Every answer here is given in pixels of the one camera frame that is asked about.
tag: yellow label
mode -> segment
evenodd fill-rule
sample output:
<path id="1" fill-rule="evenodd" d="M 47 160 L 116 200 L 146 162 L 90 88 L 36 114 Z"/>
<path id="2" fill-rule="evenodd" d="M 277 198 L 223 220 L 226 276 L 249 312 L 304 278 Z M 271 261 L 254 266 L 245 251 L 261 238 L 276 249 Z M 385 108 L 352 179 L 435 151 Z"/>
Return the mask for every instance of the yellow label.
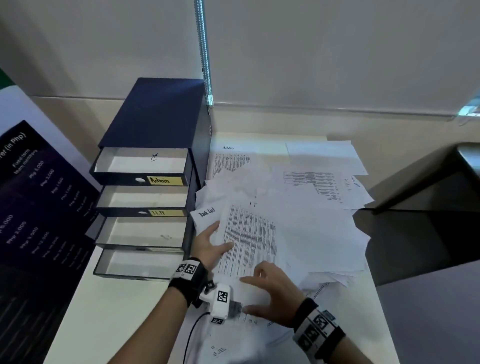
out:
<path id="1" fill-rule="evenodd" d="M 183 210 L 148 210 L 152 216 L 185 216 Z"/>
<path id="2" fill-rule="evenodd" d="M 183 186 L 181 177 L 153 177 L 147 176 L 150 184 L 160 184 L 164 186 Z"/>

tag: wristband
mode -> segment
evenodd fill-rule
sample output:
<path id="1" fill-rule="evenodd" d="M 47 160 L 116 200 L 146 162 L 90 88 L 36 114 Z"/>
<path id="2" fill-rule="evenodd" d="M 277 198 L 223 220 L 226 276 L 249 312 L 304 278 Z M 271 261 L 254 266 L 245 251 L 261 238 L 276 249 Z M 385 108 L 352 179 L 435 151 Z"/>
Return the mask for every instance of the wristband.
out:
<path id="1" fill-rule="evenodd" d="M 190 258 L 180 263 L 170 278 L 169 287 L 178 289 L 185 299 L 187 306 L 195 302 L 208 283 L 208 271 L 197 258 Z"/>
<path id="2" fill-rule="evenodd" d="M 311 298 L 302 302 L 295 313 L 292 325 L 295 330 L 293 340 L 307 356 L 315 359 L 328 359 L 345 337 L 335 317 L 327 310 L 319 310 Z"/>

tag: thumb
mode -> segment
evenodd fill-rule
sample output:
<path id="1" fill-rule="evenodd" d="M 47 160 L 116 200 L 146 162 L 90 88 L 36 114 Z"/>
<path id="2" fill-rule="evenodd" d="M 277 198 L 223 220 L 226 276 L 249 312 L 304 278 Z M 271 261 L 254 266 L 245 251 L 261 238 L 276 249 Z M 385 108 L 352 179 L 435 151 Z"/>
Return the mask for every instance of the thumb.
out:
<path id="1" fill-rule="evenodd" d="M 223 243 L 221 245 L 216 246 L 216 251 L 219 254 L 223 254 L 228 252 L 231 248 L 235 246 L 235 243 L 229 242 L 229 243 Z"/>
<path id="2" fill-rule="evenodd" d="M 269 306 L 263 306 L 261 304 L 252 304 L 250 306 L 245 306 L 242 309 L 243 313 L 246 313 L 248 315 L 253 315 L 261 318 L 266 318 L 269 320 L 270 316 L 270 307 Z"/>

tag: gray blind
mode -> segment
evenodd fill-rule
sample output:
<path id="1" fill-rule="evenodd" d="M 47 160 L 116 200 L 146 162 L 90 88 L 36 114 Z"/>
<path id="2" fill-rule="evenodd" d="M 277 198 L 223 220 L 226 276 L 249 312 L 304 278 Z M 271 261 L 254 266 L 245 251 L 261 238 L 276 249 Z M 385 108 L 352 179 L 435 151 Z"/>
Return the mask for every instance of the gray blind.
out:
<path id="1" fill-rule="evenodd" d="M 478 0 L 205 0 L 214 102 L 456 113 Z"/>
<path id="2" fill-rule="evenodd" d="M 0 68 L 29 95 L 124 98 L 138 77 L 203 77 L 193 0 L 15 0 L 0 9 Z"/>

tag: person's left hand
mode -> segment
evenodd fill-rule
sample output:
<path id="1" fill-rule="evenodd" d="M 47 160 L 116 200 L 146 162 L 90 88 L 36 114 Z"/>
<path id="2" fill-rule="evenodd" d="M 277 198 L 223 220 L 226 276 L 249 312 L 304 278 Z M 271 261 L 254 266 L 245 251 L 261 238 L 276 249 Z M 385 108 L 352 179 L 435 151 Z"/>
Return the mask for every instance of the person's left hand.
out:
<path id="1" fill-rule="evenodd" d="M 198 258 L 208 271 L 215 268 L 220 256 L 229 251 L 235 245 L 234 243 L 225 243 L 221 245 L 212 245 L 210 243 L 210 235 L 218 229 L 219 225 L 220 221 L 214 222 L 198 234 L 192 245 L 190 256 Z"/>

